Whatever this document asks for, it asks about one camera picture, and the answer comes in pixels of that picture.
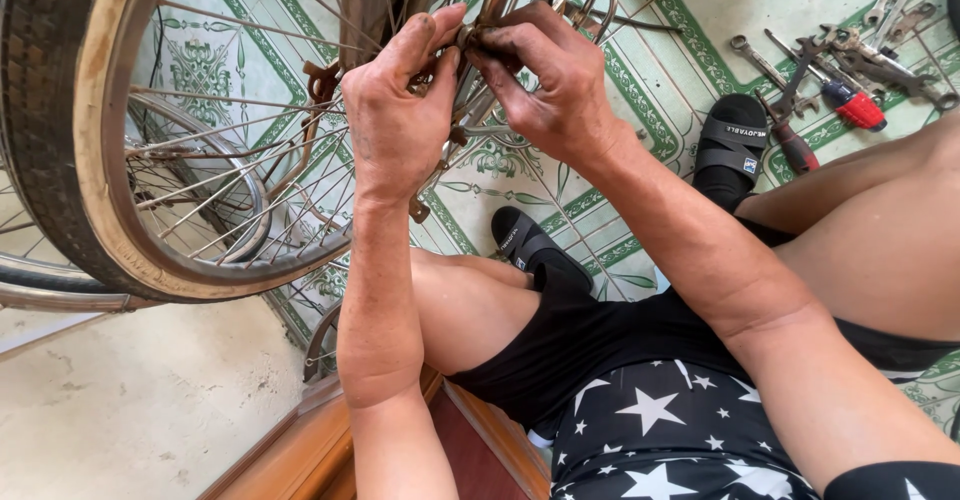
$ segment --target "person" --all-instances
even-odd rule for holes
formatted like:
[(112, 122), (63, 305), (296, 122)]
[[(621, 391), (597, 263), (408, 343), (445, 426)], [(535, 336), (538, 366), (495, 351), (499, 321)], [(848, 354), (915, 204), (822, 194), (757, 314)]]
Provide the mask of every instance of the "person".
[(511, 13), (465, 57), (510, 127), (594, 184), (672, 283), (600, 303), (516, 210), (492, 223), (511, 264), (409, 247), (460, 52), (425, 96), (406, 86), (464, 12), (413, 16), (342, 78), (356, 189), (337, 361), (359, 498), (457, 497), (424, 362), (553, 442), (552, 498), (956, 498), (960, 447), (878, 370), (910, 376), (960, 347), (956, 119), (747, 196), (756, 114), (723, 97), (701, 150), (732, 155), (698, 160), (700, 192), (614, 116), (599, 48), (544, 4)]

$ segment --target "hand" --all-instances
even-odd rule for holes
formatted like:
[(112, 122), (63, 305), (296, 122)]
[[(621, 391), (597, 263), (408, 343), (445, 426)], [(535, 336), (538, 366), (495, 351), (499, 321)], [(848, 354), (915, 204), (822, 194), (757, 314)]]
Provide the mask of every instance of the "hand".
[(515, 71), (485, 50), (467, 50), (466, 58), (483, 74), (514, 132), (574, 167), (633, 136), (607, 101), (603, 50), (544, 2), (514, 11), (500, 24), (503, 27), (481, 31), (477, 40), (490, 51), (515, 54), (539, 78), (542, 89), (528, 92)]
[(457, 34), (467, 7), (412, 16), (372, 62), (345, 74), (341, 87), (356, 169), (355, 204), (402, 206), (424, 183), (450, 136), (460, 52), (443, 52), (426, 96), (410, 79)]

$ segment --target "black shorts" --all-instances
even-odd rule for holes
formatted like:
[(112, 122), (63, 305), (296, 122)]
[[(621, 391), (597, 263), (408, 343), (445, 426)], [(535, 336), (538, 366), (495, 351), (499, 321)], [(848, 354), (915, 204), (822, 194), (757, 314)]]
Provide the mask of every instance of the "black shorts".
[[(770, 247), (794, 237), (740, 222)], [(679, 359), (752, 383), (714, 330), (673, 288), (635, 303), (598, 302), (549, 265), (534, 274), (534, 287), (543, 297), (516, 338), (487, 362), (449, 377), (526, 429), (556, 418), (577, 391), (601, 374), (632, 363)], [(836, 321), (849, 343), (885, 372), (923, 371), (960, 348), (960, 342), (920, 340)]]

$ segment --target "black slide sandal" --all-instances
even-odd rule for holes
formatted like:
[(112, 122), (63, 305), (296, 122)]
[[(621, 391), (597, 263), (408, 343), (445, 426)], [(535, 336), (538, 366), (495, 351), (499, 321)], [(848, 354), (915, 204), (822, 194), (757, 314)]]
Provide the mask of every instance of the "black slide sandal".
[(768, 134), (760, 102), (745, 94), (721, 97), (703, 123), (693, 187), (733, 212), (757, 183)]
[(591, 274), (525, 212), (511, 206), (500, 208), (493, 214), (490, 230), (500, 253), (514, 267), (533, 273), (540, 264), (549, 263), (575, 279), (582, 279), (587, 292), (594, 289)]

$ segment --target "leg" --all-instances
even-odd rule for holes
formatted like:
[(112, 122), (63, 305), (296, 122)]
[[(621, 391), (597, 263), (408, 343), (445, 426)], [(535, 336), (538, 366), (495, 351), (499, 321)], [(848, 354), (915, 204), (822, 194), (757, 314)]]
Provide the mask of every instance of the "leg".
[(503, 350), (533, 317), (531, 276), (496, 260), (411, 250), (424, 360), (445, 375)]
[(958, 340), (958, 129), (960, 120), (945, 118), (757, 196), (737, 214), (786, 231), (809, 226), (776, 252), (835, 316)]
[(922, 171), (938, 146), (960, 131), (946, 116), (896, 141), (847, 155), (783, 187), (750, 197), (736, 215), (790, 234), (802, 234), (846, 200), (910, 172)]

